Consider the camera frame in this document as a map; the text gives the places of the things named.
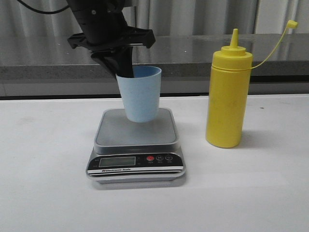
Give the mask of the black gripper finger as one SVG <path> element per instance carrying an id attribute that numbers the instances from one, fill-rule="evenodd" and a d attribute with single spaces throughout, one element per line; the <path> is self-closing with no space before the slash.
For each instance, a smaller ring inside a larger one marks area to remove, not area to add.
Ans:
<path id="1" fill-rule="evenodd" d="M 118 55 L 118 71 L 116 74 L 121 77 L 133 78 L 132 66 L 132 51 L 133 47 L 123 47 Z"/>
<path id="2" fill-rule="evenodd" d="M 108 70 L 112 75 L 119 73 L 119 62 L 117 58 L 110 52 L 95 52 L 91 54 L 93 61 Z"/>

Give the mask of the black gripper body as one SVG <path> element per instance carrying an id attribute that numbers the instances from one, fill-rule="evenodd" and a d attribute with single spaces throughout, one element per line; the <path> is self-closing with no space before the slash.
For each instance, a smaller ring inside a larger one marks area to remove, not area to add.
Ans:
<path id="1" fill-rule="evenodd" d="M 131 0 L 69 0 L 67 3 L 82 30 L 68 38 L 73 49 L 81 46 L 101 52 L 139 45 L 150 48 L 155 43 L 151 29 L 127 24 L 122 10 L 133 5 Z"/>

